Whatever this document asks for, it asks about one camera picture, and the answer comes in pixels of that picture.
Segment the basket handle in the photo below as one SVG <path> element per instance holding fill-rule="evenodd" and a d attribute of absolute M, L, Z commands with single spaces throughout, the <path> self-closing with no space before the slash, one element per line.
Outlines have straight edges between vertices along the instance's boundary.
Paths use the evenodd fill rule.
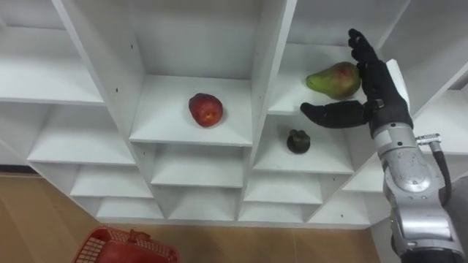
<path fill-rule="evenodd" d="M 130 237 L 128 239 L 128 242 L 136 243 L 137 240 L 139 240 L 139 239 L 149 241 L 150 237 L 151 236 L 146 234 L 145 232 L 139 232 L 139 231 L 135 231 L 133 229 L 130 229 Z"/>

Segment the pear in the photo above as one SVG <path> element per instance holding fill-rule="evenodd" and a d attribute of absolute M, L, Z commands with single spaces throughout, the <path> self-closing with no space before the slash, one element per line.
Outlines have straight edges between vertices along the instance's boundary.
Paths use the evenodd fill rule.
<path fill-rule="evenodd" d="M 343 100 L 352 96 L 361 86 L 358 68 L 350 62 L 340 62 L 306 78 L 307 87 Z"/>

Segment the plastic basket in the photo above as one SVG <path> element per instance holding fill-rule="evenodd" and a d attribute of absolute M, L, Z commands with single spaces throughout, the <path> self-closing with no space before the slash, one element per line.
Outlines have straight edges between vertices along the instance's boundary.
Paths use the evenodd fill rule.
<path fill-rule="evenodd" d="M 83 242 L 73 263 L 177 263 L 172 247 L 143 232 L 96 228 Z"/>

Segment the robotic arm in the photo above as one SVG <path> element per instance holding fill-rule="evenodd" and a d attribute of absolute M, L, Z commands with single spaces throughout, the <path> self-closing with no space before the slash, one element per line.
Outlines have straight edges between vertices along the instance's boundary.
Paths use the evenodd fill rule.
<path fill-rule="evenodd" d="M 459 239 L 439 200 L 436 173 L 418 146 L 431 146 L 449 187 L 448 168 L 438 136 L 415 138 L 408 105 L 387 65 L 378 59 L 362 33 L 351 29 L 349 35 L 348 44 L 358 62 L 367 102 L 346 101 L 324 106 L 303 103 L 301 111 L 317 125 L 331 129 L 369 123 L 385 173 L 384 193 L 392 207 L 392 247 L 403 263 L 463 262 Z M 442 203 L 449 199 L 446 196 Z"/>

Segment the red apple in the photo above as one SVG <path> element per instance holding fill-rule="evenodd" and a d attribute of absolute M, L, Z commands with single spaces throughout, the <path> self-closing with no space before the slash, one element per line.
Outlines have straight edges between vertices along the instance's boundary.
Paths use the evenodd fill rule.
<path fill-rule="evenodd" d="M 222 117 L 222 103 L 210 94 L 195 94 L 189 100 L 189 109 L 195 121 L 203 127 L 213 126 Z"/>

